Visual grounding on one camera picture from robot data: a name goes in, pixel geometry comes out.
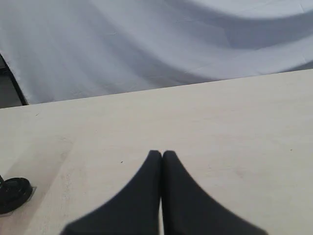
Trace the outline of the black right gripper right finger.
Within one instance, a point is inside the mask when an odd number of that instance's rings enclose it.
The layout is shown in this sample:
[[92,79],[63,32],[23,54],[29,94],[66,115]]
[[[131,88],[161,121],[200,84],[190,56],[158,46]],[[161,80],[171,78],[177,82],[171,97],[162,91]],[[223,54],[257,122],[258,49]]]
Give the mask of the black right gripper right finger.
[[166,235],[267,234],[209,196],[172,150],[163,154],[161,199]]

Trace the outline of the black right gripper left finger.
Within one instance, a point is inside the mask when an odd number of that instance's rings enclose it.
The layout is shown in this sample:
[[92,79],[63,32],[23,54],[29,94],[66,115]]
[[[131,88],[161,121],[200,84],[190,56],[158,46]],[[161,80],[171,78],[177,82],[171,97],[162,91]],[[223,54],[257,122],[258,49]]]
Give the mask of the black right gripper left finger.
[[161,153],[151,150],[134,177],[108,202],[67,224],[64,235],[157,235]]

